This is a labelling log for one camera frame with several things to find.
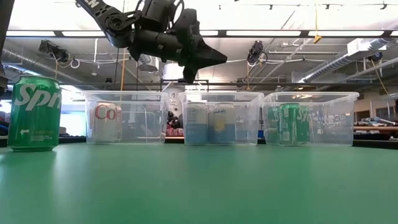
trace table surface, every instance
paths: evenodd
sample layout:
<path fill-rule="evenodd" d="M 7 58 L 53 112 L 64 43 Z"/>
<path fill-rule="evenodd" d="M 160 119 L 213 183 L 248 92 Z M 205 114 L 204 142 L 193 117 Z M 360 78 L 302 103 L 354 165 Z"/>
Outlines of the table surface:
<path fill-rule="evenodd" d="M 0 223 L 397 223 L 398 151 L 0 149 Z"/>

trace plastic container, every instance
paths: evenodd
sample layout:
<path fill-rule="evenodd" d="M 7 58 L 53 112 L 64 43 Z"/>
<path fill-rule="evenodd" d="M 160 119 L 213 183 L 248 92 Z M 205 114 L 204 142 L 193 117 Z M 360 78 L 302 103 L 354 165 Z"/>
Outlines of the plastic container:
<path fill-rule="evenodd" d="M 88 144 L 164 143 L 168 94 L 84 91 Z"/>
<path fill-rule="evenodd" d="M 186 145 L 257 145 L 262 93 L 180 93 Z"/>
<path fill-rule="evenodd" d="M 280 92 L 263 99 L 267 144 L 353 144 L 354 92 Z"/>

